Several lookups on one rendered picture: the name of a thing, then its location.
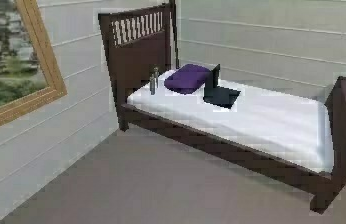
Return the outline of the dark brown wooden bed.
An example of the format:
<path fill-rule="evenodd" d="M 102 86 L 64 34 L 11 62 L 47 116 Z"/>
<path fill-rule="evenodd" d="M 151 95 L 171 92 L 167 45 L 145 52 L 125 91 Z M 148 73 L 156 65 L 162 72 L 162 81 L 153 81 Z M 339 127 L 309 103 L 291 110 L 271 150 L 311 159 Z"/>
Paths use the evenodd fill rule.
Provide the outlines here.
<path fill-rule="evenodd" d="M 333 170 L 315 172 L 127 103 L 127 97 L 147 83 L 153 67 L 169 69 L 171 61 L 178 58 L 170 53 L 177 47 L 175 0 L 125 12 L 100 13 L 98 20 L 121 130 L 127 130 L 132 123 L 311 193 L 310 209 L 320 214 L 346 185 L 346 77 L 337 78 L 325 101 L 333 140 Z"/>

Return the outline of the purple pillow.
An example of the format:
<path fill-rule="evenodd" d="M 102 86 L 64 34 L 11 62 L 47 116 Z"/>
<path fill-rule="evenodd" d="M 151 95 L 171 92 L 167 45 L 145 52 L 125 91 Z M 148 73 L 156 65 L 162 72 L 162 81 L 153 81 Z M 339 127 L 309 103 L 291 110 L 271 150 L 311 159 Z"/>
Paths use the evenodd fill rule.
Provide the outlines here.
<path fill-rule="evenodd" d="M 186 64 L 164 81 L 164 86 L 176 93 L 192 94 L 206 81 L 210 70 L 206 67 Z"/>

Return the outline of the black open laptop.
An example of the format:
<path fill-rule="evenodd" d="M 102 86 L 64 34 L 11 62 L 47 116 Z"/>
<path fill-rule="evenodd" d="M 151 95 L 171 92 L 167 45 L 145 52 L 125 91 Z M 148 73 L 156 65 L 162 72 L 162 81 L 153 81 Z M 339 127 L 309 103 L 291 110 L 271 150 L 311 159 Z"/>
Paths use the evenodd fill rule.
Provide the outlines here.
<path fill-rule="evenodd" d="M 231 109 L 240 91 L 218 85 L 220 65 L 215 66 L 205 82 L 203 100 L 206 103 Z"/>

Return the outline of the wooden framed window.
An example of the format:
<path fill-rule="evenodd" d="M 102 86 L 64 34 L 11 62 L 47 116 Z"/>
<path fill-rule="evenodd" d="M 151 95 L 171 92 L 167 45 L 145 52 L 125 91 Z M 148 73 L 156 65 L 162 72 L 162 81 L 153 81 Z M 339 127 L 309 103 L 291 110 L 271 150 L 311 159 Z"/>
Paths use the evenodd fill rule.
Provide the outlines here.
<path fill-rule="evenodd" d="M 36 0 L 0 0 L 0 126 L 67 93 Z"/>

